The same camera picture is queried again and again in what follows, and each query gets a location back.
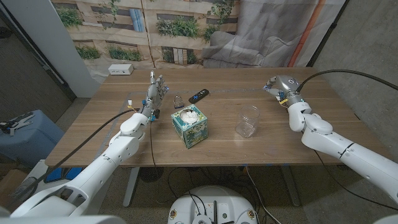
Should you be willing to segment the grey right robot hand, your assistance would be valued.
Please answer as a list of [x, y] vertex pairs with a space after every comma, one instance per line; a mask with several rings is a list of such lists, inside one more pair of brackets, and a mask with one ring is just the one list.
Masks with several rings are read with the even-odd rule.
[[290, 107], [295, 103], [303, 103], [305, 100], [297, 91], [298, 81], [288, 75], [277, 75], [270, 78], [264, 87], [264, 91], [274, 96], [280, 105]]

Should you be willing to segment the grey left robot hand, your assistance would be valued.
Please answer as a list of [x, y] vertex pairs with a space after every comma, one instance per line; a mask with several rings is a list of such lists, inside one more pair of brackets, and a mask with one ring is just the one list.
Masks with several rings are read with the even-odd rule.
[[145, 103], [141, 109], [141, 114], [148, 117], [149, 121], [157, 119], [160, 114], [160, 106], [169, 87], [164, 83], [162, 75], [155, 77], [155, 72], [150, 72], [150, 85], [148, 87]]

